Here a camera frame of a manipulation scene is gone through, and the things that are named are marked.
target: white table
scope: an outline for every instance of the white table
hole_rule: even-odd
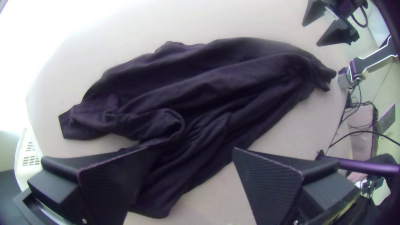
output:
[[[27,95],[29,119],[43,154],[70,158],[134,144],[116,135],[92,141],[64,140],[58,115],[78,104],[106,69],[153,52],[169,40],[186,44],[239,36],[281,40],[313,53],[334,70],[346,66],[349,59],[341,45],[315,44],[328,27],[327,20],[301,26],[306,5],[299,0],[136,1],[74,32],[42,68]],[[251,149],[314,159],[335,136],[345,96],[335,80],[331,91],[314,91]],[[331,152],[349,157],[346,146],[349,143],[344,140]],[[125,224],[253,225],[255,220],[235,167],[229,164],[184,195],[169,217],[156,220],[129,213]]]

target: purple rod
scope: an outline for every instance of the purple rod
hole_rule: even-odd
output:
[[[320,156],[319,160],[322,159],[336,159],[339,161],[339,168],[344,170],[350,170],[359,173],[365,173],[369,175],[377,176],[396,176],[400,172],[399,165],[389,165],[382,163],[372,163],[358,160],[348,160],[331,156]]]

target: vent grille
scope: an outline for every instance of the vent grille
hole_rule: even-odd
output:
[[[25,152],[34,152],[35,148],[33,147],[32,141],[29,141],[26,145]],[[31,165],[39,165],[40,160],[37,155],[25,156],[22,160],[22,166],[31,166]]]

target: black cable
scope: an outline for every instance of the black cable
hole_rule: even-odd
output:
[[[361,103],[362,103],[361,88],[360,88],[360,85],[357,85],[357,86],[358,86],[358,90],[360,91],[360,103],[358,104],[358,107],[357,107],[357,109],[356,109],[354,112],[352,112],[351,114],[349,114],[349,115],[346,116],[343,120],[340,121],[339,126],[340,126],[346,119],[348,119],[350,116],[352,116],[354,113],[356,113],[356,112],[360,109],[360,107],[361,107]]]
[[[368,26],[368,17],[367,17],[367,13],[365,12],[363,6],[360,6],[360,9],[361,9],[361,12],[362,12],[362,14],[364,15],[364,18],[365,18],[365,24],[359,23],[359,22],[356,20],[356,18],[354,17],[354,14],[351,15],[351,18],[354,20],[355,23],[357,23],[357,25],[359,25],[359,26],[362,27],[362,28],[366,28],[366,27]]]
[[[354,131],[354,132],[351,132],[351,133],[348,133],[348,134],[344,135],[339,140],[337,140],[333,144],[331,144],[329,147],[332,147],[332,146],[336,145],[339,141],[343,140],[345,137],[348,137],[350,135],[357,134],[357,133],[370,133],[370,134],[379,135],[379,136],[384,137],[384,138],[388,139],[389,141],[397,144],[398,146],[400,146],[399,142],[393,140],[392,138],[390,138],[390,137],[388,137],[388,136],[386,136],[384,134],[381,134],[381,133],[378,133],[378,132],[375,132],[375,131],[369,131],[369,130],[358,130],[358,131]]]

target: cable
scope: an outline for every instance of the cable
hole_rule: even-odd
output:
[[[354,14],[351,15],[351,18],[354,20],[355,23],[357,23],[357,25],[359,25],[359,26],[362,27],[362,28],[366,28],[366,27],[368,26],[368,17],[367,17],[367,13],[365,12],[363,6],[360,6],[360,9],[361,9],[361,12],[362,12],[362,14],[364,15],[364,18],[365,18],[365,24],[359,23],[359,22],[356,20],[356,18],[354,17]]]
[[[350,135],[357,134],[357,133],[370,133],[370,134],[379,135],[379,136],[384,137],[384,138],[388,139],[389,141],[397,144],[398,146],[400,146],[399,142],[393,140],[392,138],[390,138],[390,137],[388,137],[388,136],[386,136],[384,134],[381,134],[381,133],[378,133],[378,132],[375,132],[375,131],[369,131],[369,130],[358,130],[358,131],[354,131],[354,132],[351,132],[351,133],[348,133],[348,134],[344,135],[339,140],[337,140],[333,144],[331,144],[329,147],[332,147],[332,146],[336,145],[339,141],[343,140],[345,137],[348,137]]]
[[[357,85],[358,86],[358,90],[360,91],[360,103],[358,104],[358,107],[357,107],[357,109],[354,111],[354,112],[352,112],[351,114],[349,114],[348,116],[346,116],[343,120],[341,120],[341,122],[339,123],[339,126],[347,119],[347,118],[349,118],[350,116],[352,116],[354,113],[356,113],[359,109],[360,109],[360,107],[361,107],[361,103],[362,103],[362,97],[361,97],[361,88],[360,88],[360,85]]]

